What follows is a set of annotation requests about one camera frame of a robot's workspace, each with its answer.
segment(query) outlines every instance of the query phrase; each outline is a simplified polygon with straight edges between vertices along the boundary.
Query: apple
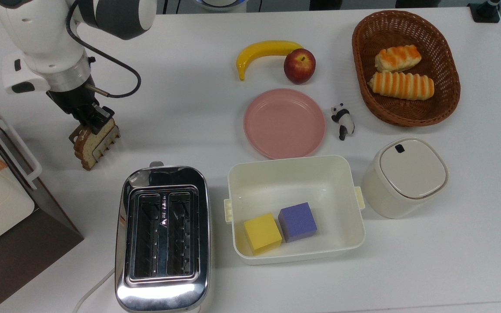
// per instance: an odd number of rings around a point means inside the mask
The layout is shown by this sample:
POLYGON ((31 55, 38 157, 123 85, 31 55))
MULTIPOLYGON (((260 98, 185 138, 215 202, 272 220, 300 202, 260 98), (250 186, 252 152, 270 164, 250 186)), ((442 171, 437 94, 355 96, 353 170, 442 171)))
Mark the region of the apple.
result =
POLYGON ((316 69, 316 59, 307 49, 296 49, 286 56, 284 72, 289 80, 295 84, 308 81, 316 69))

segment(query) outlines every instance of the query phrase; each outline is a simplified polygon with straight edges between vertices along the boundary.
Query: banana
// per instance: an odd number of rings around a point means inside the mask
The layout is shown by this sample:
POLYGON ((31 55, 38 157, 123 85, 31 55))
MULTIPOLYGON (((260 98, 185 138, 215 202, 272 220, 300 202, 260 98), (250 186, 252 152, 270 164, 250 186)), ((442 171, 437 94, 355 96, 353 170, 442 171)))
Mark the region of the banana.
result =
POLYGON ((302 48, 300 44, 285 40, 267 40, 251 44, 237 57, 235 65, 239 71, 239 79, 245 80, 245 70, 253 60, 263 56, 286 56, 299 48, 302 48))

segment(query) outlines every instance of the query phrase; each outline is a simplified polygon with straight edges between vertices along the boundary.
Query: stainless steel toaster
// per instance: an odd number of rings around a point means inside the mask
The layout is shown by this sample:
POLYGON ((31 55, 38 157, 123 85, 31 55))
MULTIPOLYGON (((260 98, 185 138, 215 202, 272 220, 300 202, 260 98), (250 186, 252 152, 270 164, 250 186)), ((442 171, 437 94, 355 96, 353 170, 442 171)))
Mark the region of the stainless steel toaster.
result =
POLYGON ((119 304, 130 312, 203 311, 211 298, 210 241, 207 185, 200 172, 157 166, 131 174, 117 224, 119 304))

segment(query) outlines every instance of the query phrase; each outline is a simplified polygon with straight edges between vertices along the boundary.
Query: black cable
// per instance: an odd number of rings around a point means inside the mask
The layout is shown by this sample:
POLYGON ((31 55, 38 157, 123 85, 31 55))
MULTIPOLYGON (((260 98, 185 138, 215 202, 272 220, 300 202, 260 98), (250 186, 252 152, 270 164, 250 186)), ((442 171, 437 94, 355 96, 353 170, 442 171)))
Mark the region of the black cable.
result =
POLYGON ((161 12, 161 14, 165 14, 167 12, 167 0, 164 2, 164 10, 161 12))
POLYGON ((140 83, 142 81, 139 73, 133 69, 132 67, 130 67, 129 65, 119 61, 118 59, 115 59, 114 57, 96 49, 95 47, 92 47, 90 46, 89 44, 87 44, 86 42, 82 41, 80 38, 78 38, 71 30, 71 20, 73 18, 73 12, 75 12, 75 9, 77 8, 78 6, 78 0, 75 0, 75 2, 73 2, 73 5, 71 6, 71 8, 69 9, 69 12, 67 14, 67 18, 65 20, 65 26, 67 28, 67 33, 69 34, 69 36, 71 36, 71 38, 73 38, 76 42, 82 44, 83 47, 85 48, 88 48, 90 50, 92 50, 93 52, 96 52, 97 54, 105 57, 106 59, 110 60, 111 62, 123 67, 124 69, 127 69, 129 70, 131 73, 133 73, 136 77, 137 77, 137 86, 129 91, 128 93, 124 93, 122 95, 112 95, 111 93, 108 93, 106 95, 106 97, 109 97, 109 98, 124 98, 124 97, 128 97, 130 95, 133 95, 133 93, 135 93, 139 88, 140 88, 140 83))

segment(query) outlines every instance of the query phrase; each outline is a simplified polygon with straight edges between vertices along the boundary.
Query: panda figurine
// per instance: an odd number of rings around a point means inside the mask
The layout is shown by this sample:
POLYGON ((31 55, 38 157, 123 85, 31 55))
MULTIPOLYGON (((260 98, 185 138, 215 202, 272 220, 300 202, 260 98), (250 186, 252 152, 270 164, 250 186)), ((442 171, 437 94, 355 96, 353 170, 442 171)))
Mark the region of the panda figurine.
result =
POLYGON ((332 121, 340 124, 340 140, 345 140, 348 133, 354 132, 354 123, 348 109, 344 109, 344 104, 336 105, 332 108, 332 121))

